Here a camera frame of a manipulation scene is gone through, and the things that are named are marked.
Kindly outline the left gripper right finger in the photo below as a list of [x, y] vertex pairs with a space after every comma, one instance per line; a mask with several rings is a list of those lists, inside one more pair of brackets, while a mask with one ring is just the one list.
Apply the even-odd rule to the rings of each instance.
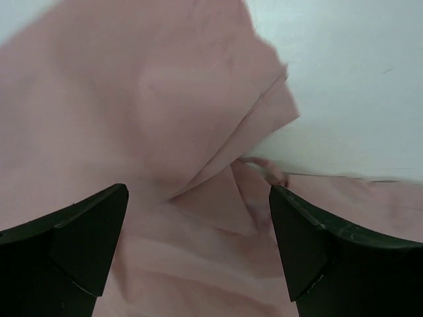
[[270, 212], [300, 316], [422, 315], [422, 244], [375, 232], [273, 186]]

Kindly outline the pink trousers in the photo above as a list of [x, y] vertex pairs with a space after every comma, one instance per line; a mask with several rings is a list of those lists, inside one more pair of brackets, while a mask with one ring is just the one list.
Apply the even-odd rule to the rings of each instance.
[[115, 183], [95, 316], [295, 316], [270, 184], [422, 240], [422, 186], [288, 175], [247, 153], [298, 117], [243, 1], [62, 1], [1, 46], [1, 228]]

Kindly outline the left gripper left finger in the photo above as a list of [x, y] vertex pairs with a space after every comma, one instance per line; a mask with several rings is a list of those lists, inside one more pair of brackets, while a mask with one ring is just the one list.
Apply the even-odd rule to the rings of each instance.
[[92, 316], [104, 292], [129, 191], [91, 197], [1, 231], [1, 315]]

